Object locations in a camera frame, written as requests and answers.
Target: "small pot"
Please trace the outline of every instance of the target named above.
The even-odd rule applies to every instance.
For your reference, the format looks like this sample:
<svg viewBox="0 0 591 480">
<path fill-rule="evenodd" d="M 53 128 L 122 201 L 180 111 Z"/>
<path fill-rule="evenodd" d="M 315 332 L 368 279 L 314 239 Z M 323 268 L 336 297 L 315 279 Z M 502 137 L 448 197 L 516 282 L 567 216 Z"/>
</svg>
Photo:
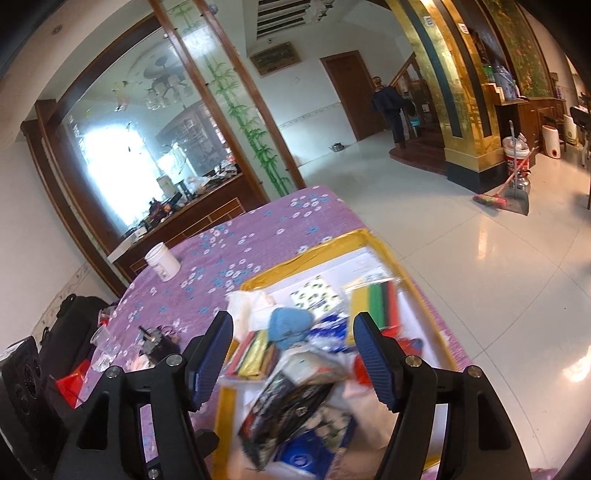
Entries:
<svg viewBox="0 0 591 480">
<path fill-rule="evenodd" d="M 511 182 L 510 188 L 514 189 L 515 188 L 514 182 L 517 182 L 517 190 L 523 190 L 527 194 L 530 194 L 531 182 L 528 178 L 528 175 L 530 173 L 531 173 L 531 170 L 521 170 L 521 171 L 517 172 L 517 174 L 515 175 L 515 178 Z"/>
</svg>

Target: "metal screw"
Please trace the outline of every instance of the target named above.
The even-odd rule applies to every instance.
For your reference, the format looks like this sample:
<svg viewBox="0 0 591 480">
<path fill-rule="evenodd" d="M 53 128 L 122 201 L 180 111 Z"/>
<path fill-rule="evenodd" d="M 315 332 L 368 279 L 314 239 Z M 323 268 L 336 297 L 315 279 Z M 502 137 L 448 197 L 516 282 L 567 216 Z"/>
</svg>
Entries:
<svg viewBox="0 0 591 480">
<path fill-rule="evenodd" d="M 114 365 L 112 367 L 109 367 L 106 370 L 105 375 L 107 376 L 107 378 L 115 378 L 120 373 L 121 373 L 121 367 Z"/>
<path fill-rule="evenodd" d="M 409 367 L 420 367 L 421 364 L 423 363 L 423 360 L 421 360 L 421 357 L 416 356 L 416 355 L 408 355 L 404 361 L 406 362 L 406 364 Z"/>
<path fill-rule="evenodd" d="M 470 365 L 468 367 L 468 375 L 474 378 L 480 378 L 482 376 L 482 368 L 477 367 L 476 365 Z"/>
<path fill-rule="evenodd" d="M 183 357 L 177 353 L 166 357 L 166 363 L 171 367 L 176 367 L 177 365 L 180 365 L 182 362 L 183 362 Z"/>
</svg>

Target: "white floor tile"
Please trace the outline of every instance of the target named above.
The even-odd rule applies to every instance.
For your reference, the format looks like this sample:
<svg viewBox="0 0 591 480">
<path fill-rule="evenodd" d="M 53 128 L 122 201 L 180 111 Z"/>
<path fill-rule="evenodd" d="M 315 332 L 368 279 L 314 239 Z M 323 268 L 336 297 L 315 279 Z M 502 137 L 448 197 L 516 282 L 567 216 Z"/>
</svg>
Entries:
<svg viewBox="0 0 591 480">
<path fill-rule="evenodd" d="M 591 417 L 591 299 L 562 270 L 486 353 L 519 399 L 550 466 Z"/>
<path fill-rule="evenodd" d="M 591 217 L 583 221 L 560 268 L 591 297 Z"/>
<path fill-rule="evenodd" d="M 482 214 L 407 260 L 484 348 L 517 320 L 556 270 Z"/>
<path fill-rule="evenodd" d="M 482 353 L 482 347 L 470 333 L 466 325 L 457 317 L 453 310 L 437 295 L 435 290 L 427 281 L 406 260 L 401 260 L 400 264 L 406 269 L 408 275 L 417 283 L 431 304 L 435 307 L 441 318 L 445 320 L 453 334 L 460 341 L 464 350 L 470 358 L 475 358 Z"/>
<path fill-rule="evenodd" d="M 527 416 L 525 416 L 525 412 L 509 388 L 509 385 L 497 370 L 495 364 L 485 352 L 478 355 L 473 363 L 484 370 L 484 373 L 495 389 L 497 396 L 505 407 L 505 411 L 511 419 L 511 423 L 519 438 L 519 442 L 523 448 L 530 469 L 547 468 L 548 462 L 544 456 L 540 442 L 535 436 L 534 429 L 530 425 Z"/>
<path fill-rule="evenodd" d="M 548 466 L 560 466 L 591 417 L 591 380 L 563 374 L 587 361 L 591 345 L 591 167 L 581 168 L 571 148 L 562 160 L 538 155 L 525 217 L 475 203 L 445 177 L 390 159 L 391 148 L 385 132 L 300 170 L 404 259 L 466 352 L 478 355 L 530 465 L 545 465 L 533 425 Z"/>
</svg>

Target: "broom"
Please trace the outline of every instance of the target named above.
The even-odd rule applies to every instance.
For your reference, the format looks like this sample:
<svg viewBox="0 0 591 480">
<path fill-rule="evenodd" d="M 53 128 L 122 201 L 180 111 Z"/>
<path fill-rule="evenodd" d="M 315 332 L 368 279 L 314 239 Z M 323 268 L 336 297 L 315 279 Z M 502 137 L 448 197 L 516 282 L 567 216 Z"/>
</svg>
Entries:
<svg viewBox="0 0 591 480">
<path fill-rule="evenodd" d="M 497 193 L 495 193 L 494 195 L 485 195 L 485 194 L 474 195 L 472 197 L 472 200 L 474 200 L 477 203 L 481 203 L 483 205 L 486 205 L 488 207 L 503 208 L 507 204 L 507 199 L 504 199 L 503 197 L 501 197 L 501 194 L 505 191 L 505 189 L 507 188 L 507 185 L 510 184 L 511 180 L 513 180 L 513 177 L 517 174 L 518 171 L 521 170 L 521 167 L 523 167 L 523 165 L 525 165 L 525 162 L 527 160 L 529 160 L 529 158 L 530 158 L 530 156 L 528 155 L 527 157 L 525 157 L 521 161 L 521 163 L 518 166 L 515 167 L 515 169 L 513 170 L 513 173 L 511 175 L 509 175 L 509 178 L 505 181 L 505 183 L 501 186 L 501 188 L 499 189 L 499 191 Z"/>
</svg>

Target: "blue knit fabric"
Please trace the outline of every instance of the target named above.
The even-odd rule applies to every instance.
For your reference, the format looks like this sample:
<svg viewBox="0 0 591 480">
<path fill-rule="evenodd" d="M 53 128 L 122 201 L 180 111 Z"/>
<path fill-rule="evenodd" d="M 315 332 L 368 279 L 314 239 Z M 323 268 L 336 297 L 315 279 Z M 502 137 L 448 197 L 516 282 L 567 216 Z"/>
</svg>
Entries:
<svg viewBox="0 0 591 480">
<path fill-rule="evenodd" d="M 269 320 L 269 340 L 280 350 L 301 342 L 310 331 L 314 317 L 308 310 L 280 307 L 273 310 Z"/>
</svg>

